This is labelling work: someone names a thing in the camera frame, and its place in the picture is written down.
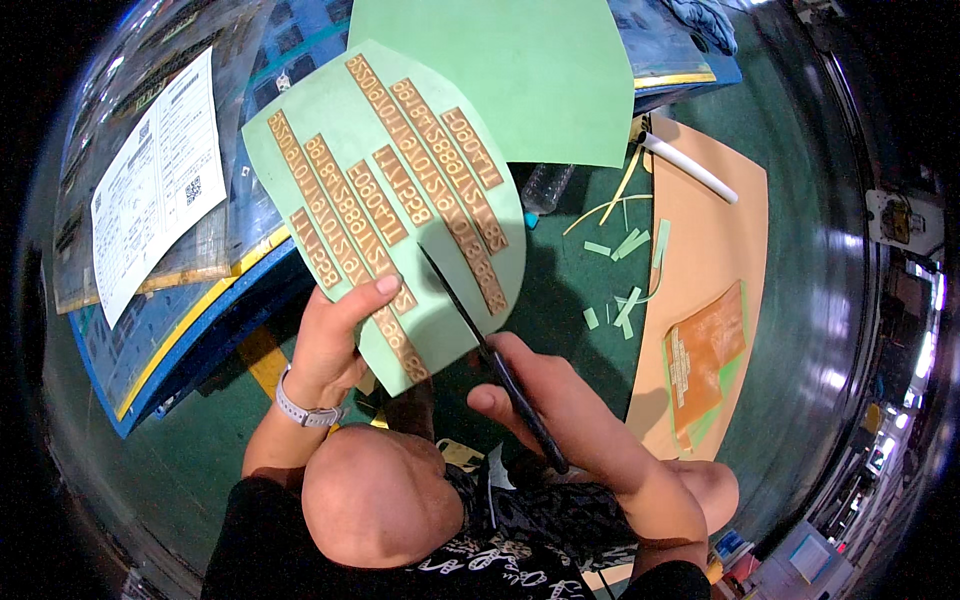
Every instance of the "white tube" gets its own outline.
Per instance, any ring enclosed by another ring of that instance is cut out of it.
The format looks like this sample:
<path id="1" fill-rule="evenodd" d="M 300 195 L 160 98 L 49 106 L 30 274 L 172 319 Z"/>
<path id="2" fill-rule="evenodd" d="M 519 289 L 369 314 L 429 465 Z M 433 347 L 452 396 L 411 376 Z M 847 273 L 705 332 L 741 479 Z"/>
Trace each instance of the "white tube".
<path id="1" fill-rule="evenodd" d="M 676 167 L 685 171 L 692 178 L 713 190 L 713 192 L 716 193 L 716 195 L 720 198 L 723 198 L 730 204 L 736 203 L 736 192 L 727 187 L 724 182 L 716 178 L 710 171 L 700 166 L 699 163 L 680 152 L 670 144 L 648 132 L 642 132 L 640 134 L 639 142 L 641 146 L 650 152 L 661 158 L 664 158 L 665 160 L 668 160 Z"/>

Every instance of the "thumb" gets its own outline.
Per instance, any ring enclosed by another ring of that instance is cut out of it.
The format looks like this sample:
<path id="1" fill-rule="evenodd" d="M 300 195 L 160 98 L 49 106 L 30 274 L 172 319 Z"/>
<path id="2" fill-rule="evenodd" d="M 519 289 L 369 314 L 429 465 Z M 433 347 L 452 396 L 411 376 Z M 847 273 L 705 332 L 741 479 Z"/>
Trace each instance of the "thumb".
<path id="1" fill-rule="evenodd" d="M 393 300 L 403 284 L 403 276 L 393 273 L 358 285 L 333 304 L 329 326 L 336 333 L 349 333 L 357 324 Z"/>
<path id="2" fill-rule="evenodd" d="M 507 391 L 500 386 L 484 383 L 473 388 L 467 394 L 467 406 L 509 429 L 523 445 L 542 453 L 537 440 L 514 411 L 514 405 L 507 396 Z"/>

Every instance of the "black t-shirt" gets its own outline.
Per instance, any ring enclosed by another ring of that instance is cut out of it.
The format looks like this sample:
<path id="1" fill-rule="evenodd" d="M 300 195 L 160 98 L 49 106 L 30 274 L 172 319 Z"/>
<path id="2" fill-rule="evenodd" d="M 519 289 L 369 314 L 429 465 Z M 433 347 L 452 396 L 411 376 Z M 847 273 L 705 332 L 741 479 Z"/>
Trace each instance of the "black t-shirt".
<path id="1" fill-rule="evenodd" d="M 203 598 L 591 598 L 569 560 L 545 547 L 461 535 L 419 564 L 359 569 L 327 559 L 310 538 L 300 501 L 269 479 L 244 479 L 230 492 L 210 558 Z M 647 571 L 620 596 L 708 600 L 693 563 Z"/>

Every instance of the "black scissors handle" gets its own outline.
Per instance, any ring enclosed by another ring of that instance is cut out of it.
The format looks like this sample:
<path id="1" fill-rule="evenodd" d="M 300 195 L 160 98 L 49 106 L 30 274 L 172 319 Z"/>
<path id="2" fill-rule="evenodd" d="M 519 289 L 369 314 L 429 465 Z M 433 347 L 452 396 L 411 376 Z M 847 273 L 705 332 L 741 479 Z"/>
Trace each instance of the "black scissors handle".
<path id="1" fill-rule="evenodd" d="M 557 441 L 554 440 L 550 432 L 546 430 L 546 426 L 543 424 L 540 415 L 538 415 L 534 407 L 530 405 L 526 396 L 523 395 L 523 391 L 520 390 L 520 387 L 516 384 L 514 373 L 510 370 L 510 367 L 507 366 L 500 352 L 496 350 L 491 352 L 489 363 L 490 368 L 493 369 L 496 374 L 496 378 L 499 379 L 500 384 L 503 385 L 503 389 L 507 391 L 507 396 L 510 397 L 510 401 L 514 405 L 514 410 L 520 415 L 520 419 L 523 420 L 527 428 L 530 429 L 530 433 L 534 434 L 534 438 L 536 438 L 537 443 L 540 445 L 540 449 L 543 450 L 547 464 L 560 475 L 565 474 L 570 470 L 570 464 L 560 452 Z"/>

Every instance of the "hand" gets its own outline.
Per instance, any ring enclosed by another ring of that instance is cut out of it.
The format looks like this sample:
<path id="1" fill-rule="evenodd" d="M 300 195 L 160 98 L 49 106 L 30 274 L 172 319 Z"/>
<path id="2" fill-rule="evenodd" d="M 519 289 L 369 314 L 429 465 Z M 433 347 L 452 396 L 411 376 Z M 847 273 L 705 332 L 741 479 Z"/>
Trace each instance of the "hand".
<path id="1" fill-rule="evenodd" d="M 495 333 L 488 336 L 487 341 L 510 365 L 565 458 L 604 483 L 616 479 L 622 468 L 618 457 L 625 454 L 622 450 L 636 447 L 638 442 L 587 382 L 563 358 L 536 354 L 513 333 Z M 540 445 L 514 412 L 503 388 L 479 385 L 467 395 L 467 404 L 542 454 Z"/>
<path id="2" fill-rule="evenodd" d="M 283 391 L 300 408 L 339 406 L 357 385 L 367 363 L 356 349 L 353 329 L 387 305 L 400 290 L 400 275 L 384 276 L 353 288 L 336 303 L 319 287 L 300 319 L 292 367 Z"/>

